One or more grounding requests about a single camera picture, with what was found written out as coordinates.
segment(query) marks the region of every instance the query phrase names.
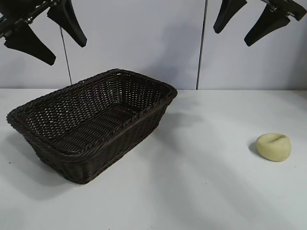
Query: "rectangular basket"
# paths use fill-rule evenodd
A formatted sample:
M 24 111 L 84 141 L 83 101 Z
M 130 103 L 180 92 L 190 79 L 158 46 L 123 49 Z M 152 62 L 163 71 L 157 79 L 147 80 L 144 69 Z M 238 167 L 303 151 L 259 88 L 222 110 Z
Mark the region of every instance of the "rectangular basket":
M 42 162 L 86 184 L 151 134 L 176 96 L 166 83 L 113 69 L 30 101 L 7 121 Z

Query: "basket rim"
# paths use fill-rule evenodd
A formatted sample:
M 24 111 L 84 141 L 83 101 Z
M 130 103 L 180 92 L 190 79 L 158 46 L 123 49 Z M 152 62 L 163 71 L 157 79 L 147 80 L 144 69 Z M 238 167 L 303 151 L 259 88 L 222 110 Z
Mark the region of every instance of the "basket rim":
M 137 75 L 138 77 L 143 78 L 144 80 L 150 80 L 150 81 L 159 83 L 159 84 L 163 85 L 164 87 L 168 88 L 169 93 L 164 98 L 162 98 L 161 100 L 159 100 L 156 103 L 146 107 L 145 109 L 143 109 L 139 113 L 136 113 L 135 115 L 133 115 L 132 118 L 128 119 L 122 125 L 118 126 L 117 128 L 113 129 L 112 131 L 106 133 L 106 135 L 104 136 L 103 139 L 101 139 L 99 141 L 95 141 L 93 143 L 89 143 L 81 151 L 67 150 L 65 148 L 62 148 L 62 147 L 54 144 L 52 141 L 48 140 L 47 138 L 45 138 L 42 135 L 35 132 L 32 128 L 30 128 L 27 125 L 26 122 L 21 120 L 17 115 L 19 111 L 22 111 L 25 108 L 34 106 L 40 99 L 51 98 L 52 96 L 54 96 L 55 94 L 58 94 L 59 92 L 71 91 L 75 88 L 82 87 L 85 82 L 90 81 L 92 79 L 99 78 L 99 77 L 105 78 L 109 74 L 114 75 L 116 73 L 117 74 L 120 74 L 120 73 L 121 74 L 122 73 L 133 74 L 133 75 Z M 170 84 L 167 84 L 165 82 L 162 82 L 162 81 L 159 81 L 159 80 L 147 77 L 145 75 L 142 75 L 140 73 L 136 73 L 136 72 L 129 71 L 129 70 L 111 69 L 111 70 L 108 70 L 106 72 L 97 74 L 93 77 L 90 77 L 88 79 L 81 80 L 81 81 L 79 81 L 79 82 L 77 82 L 73 85 L 66 86 L 62 89 L 53 91 L 53 92 L 48 93 L 44 96 L 33 99 L 33 100 L 27 102 L 24 105 L 18 106 L 17 108 L 13 109 L 12 111 L 10 111 L 8 113 L 7 122 L 11 125 L 17 125 L 23 131 L 27 132 L 32 138 L 36 138 L 40 142 L 47 145 L 49 148 L 52 148 L 54 150 L 53 152 L 56 153 L 56 155 L 54 155 L 54 157 L 58 157 L 58 158 L 62 158 L 62 159 L 63 158 L 69 158 L 69 162 L 71 162 L 73 159 L 75 159 L 76 161 L 83 161 L 84 158 L 88 159 L 90 157 L 95 156 L 94 153 L 96 152 L 96 150 L 101 149 L 104 146 L 110 144 L 113 140 L 115 140 L 121 134 L 128 131 L 132 126 L 134 126 L 138 122 L 142 121 L 146 117 L 150 116 L 151 114 L 153 114 L 155 111 L 159 110 L 160 108 L 162 108 L 166 104 L 171 103 L 176 98 L 177 94 L 178 94 L 177 90 L 173 86 L 171 86 Z

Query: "dark brown wicker basket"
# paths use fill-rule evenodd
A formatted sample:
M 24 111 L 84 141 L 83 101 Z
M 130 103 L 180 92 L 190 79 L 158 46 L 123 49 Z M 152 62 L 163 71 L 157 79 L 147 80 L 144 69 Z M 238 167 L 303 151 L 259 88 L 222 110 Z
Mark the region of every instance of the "dark brown wicker basket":
M 86 184 L 151 134 L 176 95 L 166 83 L 113 69 L 20 106 L 7 121 L 42 162 Z

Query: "white tabletop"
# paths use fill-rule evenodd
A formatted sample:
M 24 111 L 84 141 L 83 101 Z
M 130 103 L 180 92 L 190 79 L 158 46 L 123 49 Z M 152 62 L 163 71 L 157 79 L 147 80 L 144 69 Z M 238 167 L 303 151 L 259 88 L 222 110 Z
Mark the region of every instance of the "white tabletop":
M 40 162 L 6 114 L 52 90 L 0 90 L 0 230 L 306 230 L 307 92 L 180 91 L 160 126 L 87 185 Z M 286 134 L 271 162 L 250 144 Z

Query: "white wall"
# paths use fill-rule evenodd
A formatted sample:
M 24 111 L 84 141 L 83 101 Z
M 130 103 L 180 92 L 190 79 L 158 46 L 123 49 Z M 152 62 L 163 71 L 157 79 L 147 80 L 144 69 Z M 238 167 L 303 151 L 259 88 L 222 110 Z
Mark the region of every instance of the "white wall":
M 62 88 L 70 84 L 59 26 L 43 13 L 31 25 L 57 56 L 54 66 L 0 43 L 0 88 Z
M 195 89 L 204 5 L 205 0 L 74 0 L 88 37 L 80 48 L 65 36 L 74 82 L 120 68 Z
M 247 47 L 244 37 L 265 4 L 248 1 L 226 28 L 213 25 L 221 0 L 208 0 L 200 89 L 307 89 L 307 17 Z M 307 7 L 305 0 L 297 0 Z

